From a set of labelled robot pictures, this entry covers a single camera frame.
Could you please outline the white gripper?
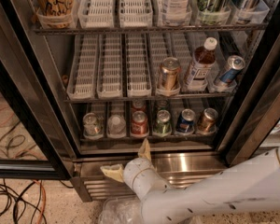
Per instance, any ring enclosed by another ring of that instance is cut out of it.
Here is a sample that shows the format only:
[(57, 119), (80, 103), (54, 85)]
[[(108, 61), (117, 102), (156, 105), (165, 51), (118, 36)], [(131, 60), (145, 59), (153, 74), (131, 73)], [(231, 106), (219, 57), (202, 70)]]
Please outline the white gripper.
[(142, 200), (152, 190), (165, 190), (170, 183), (162, 178), (151, 163), (150, 143), (145, 138), (138, 150), (138, 157), (128, 162), (123, 171), (122, 164), (105, 165), (103, 174), (127, 186)]

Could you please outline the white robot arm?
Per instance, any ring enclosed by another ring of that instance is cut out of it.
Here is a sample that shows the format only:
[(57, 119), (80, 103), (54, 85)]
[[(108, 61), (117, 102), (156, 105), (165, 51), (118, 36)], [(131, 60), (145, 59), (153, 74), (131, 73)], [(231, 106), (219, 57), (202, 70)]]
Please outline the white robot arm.
[(138, 201), (122, 211), (104, 210), (99, 224), (178, 224), (199, 215), (280, 209), (280, 147), (183, 189), (157, 173), (148, 141), (137, 158), (101, 171), (127, 184)]

